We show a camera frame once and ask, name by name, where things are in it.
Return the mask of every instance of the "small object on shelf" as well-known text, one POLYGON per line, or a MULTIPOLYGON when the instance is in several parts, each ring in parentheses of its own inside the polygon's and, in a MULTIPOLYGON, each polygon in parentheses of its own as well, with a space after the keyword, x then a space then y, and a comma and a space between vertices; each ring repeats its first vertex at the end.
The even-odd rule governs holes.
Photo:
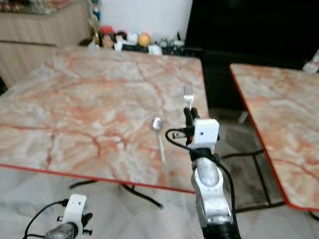
POLYGON ((147 47, 151 42, 151 38, 150 35, 148 35, 147 33, 142 33, 139 36, 139 45, 143 46, 143 47, 147 47))
POLYGON ((114 30, 111 26, 103 25, 103 26, 101 26, 101 33, 110 34, 110 33, 114 33, 114 30))
POLYGON ((5 11, 11 11, 11 5, 9 3, 5 3, 3 5, 3 8, 4 8, 5 11))
POLYGON ((127 34, 127 41, 132 45, 137 45, 139 42, 139 35, 136 32, 129 32, 127 34))
POLYGON ((123 41, 118 41, 114 44, 115 51, 122 51, 123 48, 123 41))
POLYGON ((119 31, 118 33, 116 33, 115 36, 115 41, 123 41, 126 40, 127 34, 124 31, 119 31))
POLYGON ((103 47, 104 48, 113 48, 115 37, 113 33, 105 34, 103 37, 103 47))
POLYGON ((178 39, 178 41, 181 41, 181 37, 180 37, 179 31, 177 32, 177 39, 178 39))
POLYGON ((150 55, 162 55, 161 47, 158 45, 149 45, 149 54, 150 55))
POLYGON ((88 45, 88 49, 100 49, 100 46, 96 44, 95 40, 92 40, 92 42, 88 45))
POLYGON ((182 47, 185 45, 185 42, 182 40, 174 40, 174 46, 182 47))
POLYGON ((13 10, 14 11, 22 11, 23 10, 23 5, 19 4, 19 3, 15 3, 13 4, 13 10))
POLYGON ((91 11, 96 16, 97 20, 100 21, 101 13, 100 13, 100 7, 99 7, 99 1, 98 0, 91 0, 91 11))
POLYGON ((147 47, 139 46, 139 45, 127 45, 123 44, 122 50, 125 51, 138 51, 143 53, 148 53, 149 49, 147 47))
POLYGON ((96 44, 99 44, 100 43, 100 39, 99 39, 100 25, 99 25, 99 21, 98 21, 97 17, 96 16, 91 17, 89 19, 89 24, 90 24, 90 26, 92 28, 92 32, 93 32, 92 38, 96 44))
POLYGON ((159 41, 159 45, 160 45, 160 47, 167 47, 168 46, 168 42, 167 42, 166 39, 161 39, 159 41))

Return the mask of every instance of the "fork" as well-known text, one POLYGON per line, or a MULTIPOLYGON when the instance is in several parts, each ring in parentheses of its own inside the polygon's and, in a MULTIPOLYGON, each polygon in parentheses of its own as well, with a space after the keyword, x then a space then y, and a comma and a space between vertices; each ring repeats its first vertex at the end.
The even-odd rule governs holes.
POLYGON ((191 109, 191 104, 194 102, 194 96, 192 95, 192 85, 185 83, 184 85, 184 99, 191 109))

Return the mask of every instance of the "wooden cabinet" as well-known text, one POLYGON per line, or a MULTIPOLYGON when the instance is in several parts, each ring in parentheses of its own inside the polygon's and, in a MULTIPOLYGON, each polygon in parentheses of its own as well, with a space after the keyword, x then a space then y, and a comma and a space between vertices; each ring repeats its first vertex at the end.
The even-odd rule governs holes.
POLYGON ((76 45, 90 36, 86 0, 78 0, 50 15, 0 15, 0 76, 7 87, 50 58, 58 48, 76 45))

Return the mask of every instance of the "chair leg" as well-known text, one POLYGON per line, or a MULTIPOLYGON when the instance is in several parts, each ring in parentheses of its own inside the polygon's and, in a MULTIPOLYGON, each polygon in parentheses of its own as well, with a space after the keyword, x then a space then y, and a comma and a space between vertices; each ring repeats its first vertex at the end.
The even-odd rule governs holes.
POLYGON ((239 124, 243 124, 247 119, 248 113, 247 111, 243 111, 238 119, 239 124))

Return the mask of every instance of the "red table edge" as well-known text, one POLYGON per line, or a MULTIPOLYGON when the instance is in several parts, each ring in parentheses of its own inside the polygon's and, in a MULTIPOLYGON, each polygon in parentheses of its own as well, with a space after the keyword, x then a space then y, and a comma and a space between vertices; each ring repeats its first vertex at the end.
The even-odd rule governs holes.
POLYGON ((259 130, 258 130, 258 128, 257 128, 257 124, 256 124, 254 118, 252 117, 252 114, 251 114, 251 112, 250 112, 250 109, 249 109, 249 107, 248 107, 248 104, 247 104, 247 102, 246 102, 246 100, 245 100, 245 98, 244 98, 244 96, 243 96, 243 93, 242 93, 242 91, 241 91, 241 89, 240 89, 240 87, 239 87, 239 84, 238 84, 237 81, 236 81, 235 73, 234 73, 233 70, 232 70, 232 64, 229 65, 229 69, 230 69, 231 75, 232 75, 232 77, 233 77, 233 80, 234 80, 234 82, 235 82, 236 88, 237 88, 237 90, 238 90, 238 92, 239 92, 240 98, 241 98, 242 102, 244 103, 244 106, 245 106, 245 108, 246 108, 246 110, 247 110, 247 112, 248 112, 249 118, 250 118, 251 122, 253 123, 253 126, 254 126, 254 128, 255 128, 255 131, 257 132, 257 137, 258 137, 259 141, 261 142, 262 148, 263 148, 263 150, 264 150, 264 153, 265 153, 265 155, 266 155, 266 158, 267 158, 268 161, 269 161, 271 170, 272 170, 272 172, 273 172, 273 174, 274 174, 274 176, 275 176, 275 178, 276 178, 277 185, 279 186, 279 189, 280 189, 280 191, 281 191, 281 194, 282 194, 282 196, 283 196, 283 198, 284 198, 285 203, 287 204, 287 206, 289 206, 289 207, 291 207, 291 208, 294 208, 294 209, 297 209, 297 210, 319 212, 319 208, 316 208, 316 209, 315 209, 315 208, 300 207, 300 206, 294 205, 293 203, 291 203, 291 202, 289 201, 288 196, 287 196, 287 194, 286 194, 286 192, 285 192, 283 186, 281 185, 280 179, 279 179, 279 177, 278 177, 278 175, 277 175, 277 173, 276 173, 276 171, 275 171, 275 168, 274 168, 274 166, 273 166, 273 164, 272 164, 272 162, 271 162, 270 156, 269 156, 269 154, 268 154, 268 152, 267 152, 267 150, 266 150, 266 146, 265 146, 266 144, 264 143, 264 141, 263 141, 263 139, 262 139, 262 137, 261 137, 261 135, 260 135, 260 133, 259 133, 259 130))
POLYGON ((64 177, 82 178, 82 179, 87 179, 87 180, 96 180, 96 181, 101 181, 101 182, 135 185, 135 186, 142 186, 142 187, 155 188, 155 189, 164 189, 164 190, 170 190, 170 191, 182 192, 182 193, 191 193, 191 194, 195 193, 194 191, 184 190, 184 189, 179 189, 179 188, 171 188, 171 187, 157 186, 157 185, 144 184, 144 183, 127 182, 127 181, 122 181, 122 180, 118 180, 118 179, 107 179, 107 178, 100 178, 100 177, 94 177, 94 176, 85 176, 85 175, 72 174, 72 173, 61 173, 61 172, 54 172, 54 171, 44 170, 44 169, 28 168, 28 167, 10 165, 10 164, 3 164, 3 163, 0 163, 0 167, 10 168, 10 169, 17 169, 17 170, 28 171, 28 172, 52 174, 52 175, 64 176, 64 177))

